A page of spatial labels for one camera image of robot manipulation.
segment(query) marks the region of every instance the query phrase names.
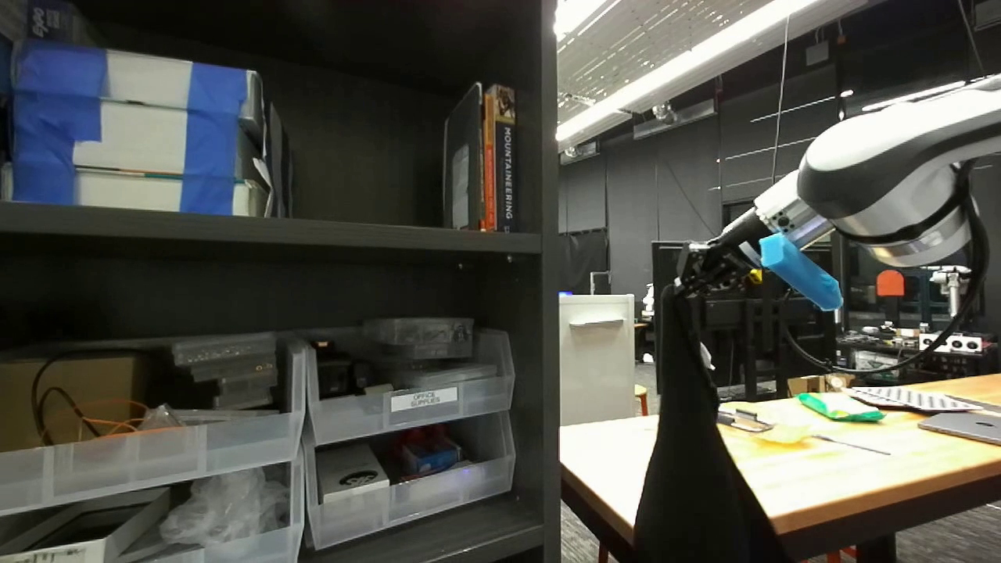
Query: robotic arm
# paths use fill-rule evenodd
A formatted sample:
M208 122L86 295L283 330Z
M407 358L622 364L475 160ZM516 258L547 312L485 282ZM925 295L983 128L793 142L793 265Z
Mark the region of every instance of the robotic arm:
M839 284L800 253L829 232L861 242L889 265L930 265L973 252L975 282L985 235L967 171L989 153L1001 153L1001 80L834 126L745 215L713 242L690 245L676 278L656 287L665 403L636 512L636 559L788 559L716 433L720 399L700 343L707 287L766 265L821 309L835 309Z

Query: ceiling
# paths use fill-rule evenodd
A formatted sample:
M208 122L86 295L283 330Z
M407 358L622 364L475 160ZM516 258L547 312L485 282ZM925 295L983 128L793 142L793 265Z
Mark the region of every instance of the ceiling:
M556 118L566 122L588 106L606 102L614 92L628 81L649 77L652 69L676 61L712 34L742 21L749 12L766 7L771 0L606 0L582 30L560 39L556 48ZM800 39L814 30L823 30L849 12L857 12L876 0L817 0L800 9L785 25L763 31L754 42L698 65L690 77L656 87L655 94L640 98L636 105L597 118L591 128L560 137L560 146L587 143L601 133L609 133L628 122L640 112L652 112L652 106L665 106L672 98L766 55L781 48L788 39Z

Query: plastic storage bin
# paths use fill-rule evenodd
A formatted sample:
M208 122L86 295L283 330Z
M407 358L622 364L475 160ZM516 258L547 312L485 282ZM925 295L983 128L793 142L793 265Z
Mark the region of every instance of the plastic storage bin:
M506 333L478 333L475 360L427 372L423 379L429 382L423 387L331 401L321 401L317 379L310 379L314 441L335 445L510 411L516 372Z
M308 471L308 530L310 546L325 552L382 530L396 530L423 517L434 517L454 506L466 506L485 498L497 498L515 485L516 448L510 419L485 415L452 425L452 436L469 452L478 452L478 464L454 465L438 477L402 482L376 491L346 491L340 498L321 503L317 452L303 448Z
M253 537L239 540L218 540L210 548L169 548L169 552L148 552L134 548L125 552L125 563L132 559L151 559L151 563L292 563L300 555L303 546L303 465L286 464L268 465L268 482L289 485L289 512L278 530L268 530Z
M286 364L289 413L0 453L0 517L298 460L317 358Z

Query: wall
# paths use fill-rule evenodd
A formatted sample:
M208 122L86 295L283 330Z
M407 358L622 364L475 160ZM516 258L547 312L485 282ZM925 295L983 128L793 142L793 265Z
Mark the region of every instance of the wall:
M763 63L742 69L762 69L762 77L723 77L713 81L723 92L713 118L645 142L601 142L597 157L560 169L560 232L609 232L614 290L643 298L645 282L652 282L655 242L698 242L720 232L726 204L754 200L772 180L795 169L807 142L839 122L845 109L843 87L857 92L850 105L866 105L1001 69L999 30L975 34L983 58L975 63L959 3L889 0L827 39L835 44L834 63L797 71L781 87L781 49L776 49ZM728 84L752 80L766 87L728 94ZM763 116L776 112L780 94L785 109L823 105L781 116L776 135L776 118ZM1001 210L995 167L980 167L973 191L985 213ZM1001 242L995 245L995 269L989 269L985 287L1001 287L999 249ZM999 327L1001 308L989 308L985 320Z

